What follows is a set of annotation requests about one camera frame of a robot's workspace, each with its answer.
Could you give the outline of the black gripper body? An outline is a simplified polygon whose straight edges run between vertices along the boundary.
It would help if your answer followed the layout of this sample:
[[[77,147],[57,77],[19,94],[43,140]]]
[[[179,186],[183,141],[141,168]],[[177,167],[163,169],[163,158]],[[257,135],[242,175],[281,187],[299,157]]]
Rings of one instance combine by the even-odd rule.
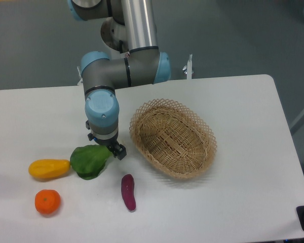
[[[118,133],[116,133],[110,139],[99,139],[99,138],[95,137],[92,133],[88,134],[89,141],[93,140],[99,145],[106,146],[109,149],[109,151],[111,151],[111,152],[115,152],[117,149],[117,146],[118,146],[117,138],[118,138]]]

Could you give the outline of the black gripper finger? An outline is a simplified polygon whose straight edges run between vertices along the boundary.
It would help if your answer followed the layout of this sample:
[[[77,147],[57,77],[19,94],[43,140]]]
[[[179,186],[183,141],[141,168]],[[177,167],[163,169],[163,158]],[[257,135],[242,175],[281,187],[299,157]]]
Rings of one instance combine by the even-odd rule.
[[[111,144],[108,149],[118,160],[122,160],[127,155],[125,146],[119,143]]]

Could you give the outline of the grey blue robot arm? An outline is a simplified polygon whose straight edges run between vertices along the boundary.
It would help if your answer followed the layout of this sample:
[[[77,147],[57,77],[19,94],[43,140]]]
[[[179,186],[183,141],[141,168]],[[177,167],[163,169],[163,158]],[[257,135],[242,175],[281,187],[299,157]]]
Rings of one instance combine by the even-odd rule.
[[[92,51],[81,59],[80,75],[85,95],[86,128],[93,140],[118,159],[126,148],[117,141],[120,106],[116,90],[166,82],[170,60],[159,50],[151,1],[69,1],[77,20],[104,19],[101,37],[121,54]]]

